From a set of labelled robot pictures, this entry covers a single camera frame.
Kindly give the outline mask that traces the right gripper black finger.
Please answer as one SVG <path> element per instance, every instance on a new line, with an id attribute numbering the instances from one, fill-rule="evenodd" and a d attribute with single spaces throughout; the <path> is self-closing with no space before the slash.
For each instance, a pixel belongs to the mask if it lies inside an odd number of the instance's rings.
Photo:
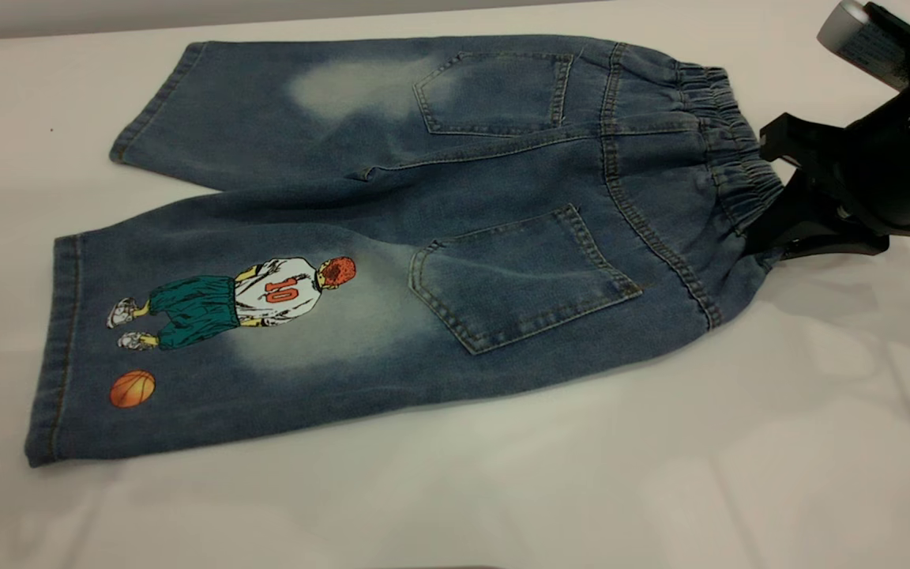
<path id="1" fill-rule="evenodd" d="M 837 168 L 797 170 L 783 184 L 770 168 L 745 168 L 754 211 L 743 226 L 743 257 L 791 260 L 823 254 L 875 256 L 889 237 L 857 220 L 857 201 Z"/>
<path id="2" fill-rule="evenodd" d="M 791 113 L 781 113 L 759 130 L 761 158 L 784 160 L 799 170 L 830 167 L 844 158 L 847 147 L 846 127 L 810 122 Z"/>

